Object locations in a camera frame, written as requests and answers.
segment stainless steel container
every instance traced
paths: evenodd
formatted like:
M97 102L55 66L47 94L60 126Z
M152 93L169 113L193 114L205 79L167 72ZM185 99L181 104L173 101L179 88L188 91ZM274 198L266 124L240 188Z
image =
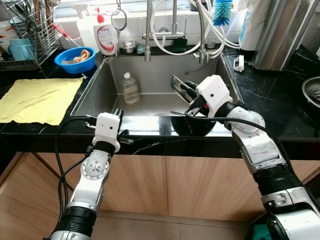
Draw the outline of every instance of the stainless steel container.
M283 71L299 47L319 0L272 0L253 67Z
M137 47L137 42L133 40L127 40L120 43L120 48L125 54L132 54Z

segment yellow towel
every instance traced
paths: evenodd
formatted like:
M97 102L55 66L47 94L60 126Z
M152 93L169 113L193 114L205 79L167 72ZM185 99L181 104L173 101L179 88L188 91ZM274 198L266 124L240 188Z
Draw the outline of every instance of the yellow towel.
M0 123L59 125L81 78L20 79L0 99Z

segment tiled floor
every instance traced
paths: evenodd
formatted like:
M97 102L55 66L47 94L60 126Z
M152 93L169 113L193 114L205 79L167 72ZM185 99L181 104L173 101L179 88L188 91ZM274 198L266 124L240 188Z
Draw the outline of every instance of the tiled floor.
M92 240L245 240L249 224L103 211Z

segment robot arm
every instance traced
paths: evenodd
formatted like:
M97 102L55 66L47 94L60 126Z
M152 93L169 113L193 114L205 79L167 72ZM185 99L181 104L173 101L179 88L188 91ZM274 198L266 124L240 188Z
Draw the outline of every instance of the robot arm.
M232 104L229 90L219 75L207 77L195 91L198 95L189 103L187 115L203 114L203 108L208 108L208 119L227 117L265 127L260 114ZM258 184L263 206L271 213L267 224L272 239L319 240L319 207L272 138L248 124L225 121L224 125L239 143L242 157Z
M72 197L64 209L61 221L52 233L51 240L90 240L102 198L110 162L114 153L120 149L118 132L123 117L122 110L114 114L100 113L96 126L90 155L81 165L81 178Z

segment stainless steel sink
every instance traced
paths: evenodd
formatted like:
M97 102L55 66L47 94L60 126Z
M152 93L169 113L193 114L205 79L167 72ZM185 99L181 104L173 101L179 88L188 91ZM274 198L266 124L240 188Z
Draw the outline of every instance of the stainless steel sink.
M122 95L121 81L126 72L136 78L140 93L140 101L131 105L126 104ZM188 105L171 89L171 74L197 84L207 76L220 75L229 86L233 102L241 101L223 55L208 64L199 64L192 55L152 56L150 62L145 62L143 56L121 56L109 57L102 62L71 115L96 116L115 108L124 110L126 116L174 116L171 111L184 113Z

